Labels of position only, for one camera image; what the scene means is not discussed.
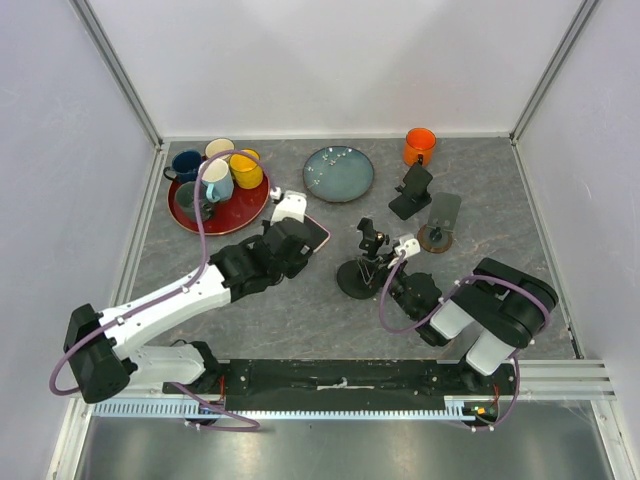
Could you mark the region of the black tripod phone stand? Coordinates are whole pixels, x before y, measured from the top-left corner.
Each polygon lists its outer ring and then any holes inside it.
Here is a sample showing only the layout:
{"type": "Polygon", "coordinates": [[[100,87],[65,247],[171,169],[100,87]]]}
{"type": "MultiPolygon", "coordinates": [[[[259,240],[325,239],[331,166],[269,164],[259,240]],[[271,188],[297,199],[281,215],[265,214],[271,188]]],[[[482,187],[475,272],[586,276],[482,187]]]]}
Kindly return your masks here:
{"type": "Polygon", "coordinates": [[[363,217],[357,225],[362,233],[359,248],[363,251],[360,256],[343,263],[336,274],[339,288],[349,297],[366,300],[374,297],[372,290],[365,287],[358,267],[357,259],[360,257],[375,258],[383,245],[388,245],[390,237],[374,228],[370,218],[363,217]]]}

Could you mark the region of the pink case phone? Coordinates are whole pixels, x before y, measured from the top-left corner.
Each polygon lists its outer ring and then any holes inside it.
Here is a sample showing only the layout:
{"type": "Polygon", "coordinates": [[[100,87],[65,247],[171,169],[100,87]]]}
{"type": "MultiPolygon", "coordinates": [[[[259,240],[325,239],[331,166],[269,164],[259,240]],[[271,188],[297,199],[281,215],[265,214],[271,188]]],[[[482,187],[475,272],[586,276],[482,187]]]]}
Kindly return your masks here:
{"type": "Polygon", "coordinates": [[[331,234],[326,227],[318,223],[309,215],[305,216],[304,224],[307,226],[310,232],[308,245],[314,253],[317,253],[324,245],[328,243],[331,238],[331,234]]]}

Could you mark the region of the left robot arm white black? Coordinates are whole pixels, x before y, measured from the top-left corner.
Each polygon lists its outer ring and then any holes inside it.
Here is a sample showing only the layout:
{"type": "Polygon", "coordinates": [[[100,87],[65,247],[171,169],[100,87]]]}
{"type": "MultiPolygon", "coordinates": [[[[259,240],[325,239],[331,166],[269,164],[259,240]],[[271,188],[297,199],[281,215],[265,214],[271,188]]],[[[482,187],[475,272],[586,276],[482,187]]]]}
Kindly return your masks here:
{"type": "Polygon", "coordinates": [[[228,245],[181,279],[128,304],[71,314],[62,363],[88,404],[110,399],[132,383],[178,382],[208,393],[219,382],[217,361],[203,342],[171,353],[148,341],[209,310],[259,294],[294,278],[314,251],[306,220],[265,222],[264,231],[228,245]]]}

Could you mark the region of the wooden base phone stand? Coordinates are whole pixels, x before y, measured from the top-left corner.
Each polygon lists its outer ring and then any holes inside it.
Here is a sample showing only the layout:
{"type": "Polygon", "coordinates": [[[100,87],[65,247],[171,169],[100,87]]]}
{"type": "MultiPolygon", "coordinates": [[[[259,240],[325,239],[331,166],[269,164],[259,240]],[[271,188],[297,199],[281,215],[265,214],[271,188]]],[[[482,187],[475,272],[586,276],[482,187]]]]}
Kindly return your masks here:
{"type": "Polygon", "coordinates": [[[424,250],[440,254],[451,248],[460,207],[461,197],[458,195],[439,192],[433,196],[427,222],[417,235],[424,250]]]}

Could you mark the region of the black folding phone stand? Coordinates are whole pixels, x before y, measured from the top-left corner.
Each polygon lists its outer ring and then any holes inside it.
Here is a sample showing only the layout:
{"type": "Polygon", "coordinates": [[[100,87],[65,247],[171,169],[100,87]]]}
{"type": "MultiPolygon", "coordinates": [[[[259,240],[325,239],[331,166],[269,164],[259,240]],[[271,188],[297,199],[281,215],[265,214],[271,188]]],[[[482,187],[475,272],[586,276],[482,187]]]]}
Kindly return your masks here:
{"type": "Polygon", "coordinates": [[[433,176],[420,163],[414,163],[396,188],[399,196],[388,207],[401,220],[407,220],[432,202],[428,191],[433,176]]]}

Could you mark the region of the yellow cup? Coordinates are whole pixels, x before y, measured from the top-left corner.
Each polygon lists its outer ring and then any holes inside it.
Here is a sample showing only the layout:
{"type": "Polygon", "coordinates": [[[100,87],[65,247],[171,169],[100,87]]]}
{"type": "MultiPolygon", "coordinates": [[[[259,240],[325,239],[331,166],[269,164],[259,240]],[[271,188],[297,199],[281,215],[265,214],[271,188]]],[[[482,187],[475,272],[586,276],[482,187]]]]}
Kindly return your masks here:
{"type": "Polygon", "coordinates": [[[262,168],[251,158],[241,154],[233,154],[229,160],[229,166],[237,186],[242,189],[255,189],[263,181],[262,168]]]}

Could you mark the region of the teal ceramic plate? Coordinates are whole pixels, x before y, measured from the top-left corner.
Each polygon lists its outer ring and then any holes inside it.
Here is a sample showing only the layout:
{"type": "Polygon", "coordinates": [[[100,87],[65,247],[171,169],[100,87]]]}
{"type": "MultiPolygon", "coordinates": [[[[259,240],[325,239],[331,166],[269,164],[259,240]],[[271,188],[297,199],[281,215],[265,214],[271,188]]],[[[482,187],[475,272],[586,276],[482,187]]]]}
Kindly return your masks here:
{"type": "Polygon", "coordinates": [[[328,146],[306,160],[302,178],[313,196],[329,203],[347,203],[370,189],[374,167],[371,160],[354,147],[328,146]]]}

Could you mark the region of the light blue white mug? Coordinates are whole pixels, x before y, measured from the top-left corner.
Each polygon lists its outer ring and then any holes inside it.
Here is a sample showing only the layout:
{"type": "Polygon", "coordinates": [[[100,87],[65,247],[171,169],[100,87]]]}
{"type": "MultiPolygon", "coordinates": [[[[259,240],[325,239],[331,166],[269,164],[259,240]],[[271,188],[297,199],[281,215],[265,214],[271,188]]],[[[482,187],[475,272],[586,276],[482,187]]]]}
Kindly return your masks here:
{"type": "Polygon", "coordinates": [[[205,188],[205,197],[210,203],[225,202],[231,199],[234,181],[225,160],[211,160],[207,165],[200,167],[199,174],[205,188]]]}

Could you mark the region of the grey mug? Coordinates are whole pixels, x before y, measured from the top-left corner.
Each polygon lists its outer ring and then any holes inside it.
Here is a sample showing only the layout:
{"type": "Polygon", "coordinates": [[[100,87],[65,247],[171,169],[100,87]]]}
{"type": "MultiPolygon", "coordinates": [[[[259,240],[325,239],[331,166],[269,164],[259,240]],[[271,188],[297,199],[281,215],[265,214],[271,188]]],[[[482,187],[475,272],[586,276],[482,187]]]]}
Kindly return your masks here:
{"type": "Polygon", "coordinates": [[[187,182],[176,191],[177,209],[191,222],[196,222],[196,212],[200,212],[203,222],[214,217],[215,205],[206,197],[206,187],[200,182],[187,182]]]}

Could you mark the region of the cream mug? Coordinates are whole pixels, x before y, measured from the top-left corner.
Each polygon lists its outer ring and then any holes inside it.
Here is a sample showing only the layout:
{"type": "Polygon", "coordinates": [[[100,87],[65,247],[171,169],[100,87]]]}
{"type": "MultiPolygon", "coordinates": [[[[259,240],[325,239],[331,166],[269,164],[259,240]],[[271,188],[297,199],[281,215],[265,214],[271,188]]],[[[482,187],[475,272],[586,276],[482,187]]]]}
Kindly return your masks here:
{"type": "Polygon", "coordinates": [[[216,138],[206,145],[204,155],[206,159],[209,159],[220,152],[232,151],[234,149],[235,145],[232,140],[228,138],[216,138]]]}

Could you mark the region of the dark blue mug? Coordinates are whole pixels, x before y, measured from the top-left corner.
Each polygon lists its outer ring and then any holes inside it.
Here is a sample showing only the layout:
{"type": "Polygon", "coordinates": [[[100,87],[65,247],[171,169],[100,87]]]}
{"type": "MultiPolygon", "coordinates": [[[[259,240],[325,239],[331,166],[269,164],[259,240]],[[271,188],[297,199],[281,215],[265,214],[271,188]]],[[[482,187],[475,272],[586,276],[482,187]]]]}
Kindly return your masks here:
{"type": "Polygon", "coordinates": [[[180,184],[195,181],[202,162],[203,156],[197,150],[185,150],[174,156],[171,164],[163,169],[162,175],[180,184]]]}

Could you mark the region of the orange mug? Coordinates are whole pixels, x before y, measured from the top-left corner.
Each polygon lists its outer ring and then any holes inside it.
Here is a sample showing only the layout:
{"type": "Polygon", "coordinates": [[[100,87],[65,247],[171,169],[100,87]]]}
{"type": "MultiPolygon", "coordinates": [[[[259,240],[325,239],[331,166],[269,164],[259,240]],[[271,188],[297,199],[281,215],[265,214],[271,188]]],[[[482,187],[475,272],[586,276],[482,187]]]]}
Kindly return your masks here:
{"type": "Polygon", "coordinates": [[[408,166],[416,163],[420,163],[423,166],[428,165],[436,144],[436,135],[431,130],[422,127],[411,129],[405,137],[404,163],[408,166]]]}

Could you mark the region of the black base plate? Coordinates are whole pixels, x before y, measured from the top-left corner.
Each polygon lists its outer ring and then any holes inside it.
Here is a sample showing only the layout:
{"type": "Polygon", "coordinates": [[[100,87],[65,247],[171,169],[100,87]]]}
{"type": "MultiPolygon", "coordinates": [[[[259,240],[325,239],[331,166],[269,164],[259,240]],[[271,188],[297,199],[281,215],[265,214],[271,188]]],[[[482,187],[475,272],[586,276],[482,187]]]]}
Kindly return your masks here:
{"type": "Polygon", "coordinates": [[[211,380],[188,389],[224,396],[231,410],[435,409],[447,397],[509,396],[514,366],[490,376],[436,360],[249,360],[219,365],[211,380]]]}

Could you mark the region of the aluminium frame post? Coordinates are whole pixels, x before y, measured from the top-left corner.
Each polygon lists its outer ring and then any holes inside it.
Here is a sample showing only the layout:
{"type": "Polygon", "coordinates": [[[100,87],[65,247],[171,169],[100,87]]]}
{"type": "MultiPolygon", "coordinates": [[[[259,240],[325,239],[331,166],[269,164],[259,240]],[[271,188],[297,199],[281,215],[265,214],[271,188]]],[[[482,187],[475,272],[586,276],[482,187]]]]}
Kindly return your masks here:
{"type": "Polygon", "coordinates": [[[131,108],[146,137],[156,149],[163,145],[163,138],[155,126],[149,112],[145,108],[132,80],[120,60],[106,30],[94,11],[91,2],[87,0],[70,0],[70,4],[79,17],[86,32],[91,38],[108,71],[131,108]]]}
{"type": "Polygon", "coordinates": [[[576,12],[551,55],[549,62],[536,83],[514,127],[509,133],[509,139],[512,145],[516,145],[524,135],[533,116],[542,105],[599,4],[599,0],[582,0],[579,3],[576,12]]]}

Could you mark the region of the right aluminium frame post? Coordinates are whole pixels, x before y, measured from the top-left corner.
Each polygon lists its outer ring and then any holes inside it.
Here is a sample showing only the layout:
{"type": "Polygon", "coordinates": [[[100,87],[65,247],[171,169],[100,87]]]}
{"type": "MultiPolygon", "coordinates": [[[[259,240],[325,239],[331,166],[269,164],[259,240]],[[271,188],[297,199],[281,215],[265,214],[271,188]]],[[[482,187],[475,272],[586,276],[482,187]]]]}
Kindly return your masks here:
{"type": "Polygon", "coordinates": [[[509,133],[509,139],[512,145],[516,145],[524,135],[533,116],[542,105],[599,4],[599,0],[582,0],[579,3],[576,12],[551,55],[549,62],[536,83],[514,127],[509,133]]]}

